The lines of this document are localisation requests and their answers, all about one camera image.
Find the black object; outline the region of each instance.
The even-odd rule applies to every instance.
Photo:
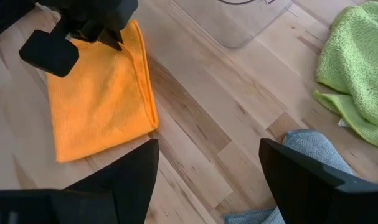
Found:
[[[120,30],[138,7],[138,0],[38,0],[38,3],[59,12],[61,20],[50,34],[35,30],[20,49],[20,57],[59,77],[66,76],[79,58],[78,48],[65,40],[68,34],[122,50]]]
[[[143,224],[157,169],[153,139],[64,190],[1,190],[0,223]]]
[[[270,139],[259,157],[285,223],[378,223],[378,184]]]
[[[30,1],[0,0],[0,33],[34,7]]]

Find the orange microfiber towel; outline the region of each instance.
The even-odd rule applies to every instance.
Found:
[[[158,127],[143,37],[136,21],[121,31],[117,51],[105,44],[72,42],[80,58],[64,78],[48,74],[59,162],[83,158]]]

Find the wood grain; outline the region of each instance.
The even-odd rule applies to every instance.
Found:
[[[212,35],[237,30],[225,40],[240,43],[263,21],[225,6],[213,8],[212,18],[201,14],[214,2],[140,0],[133,18],[146,42],[160,126],[63,164],[55,161],[46,76],[18,55],[33,30],[50,31],[57,22],[34,9],[0,35],[0,189],[61,189],[157,138],[158,178],[146,223],[222,224],[223,214],[274,206],[259,140],[281,142],[299,128],[322,132],[358,176],[378,182],[378,149],[339,127],[340,117],[312,97],[315,88],[330,91],[314,73],[332,21],[361,2],[297,0],[247,45],[228,49]]]

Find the green towel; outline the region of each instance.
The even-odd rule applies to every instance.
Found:
[[[342,94],[316,90],[314,97],[378,147],[378,2],[347,7],[336,18],[316,79]]]

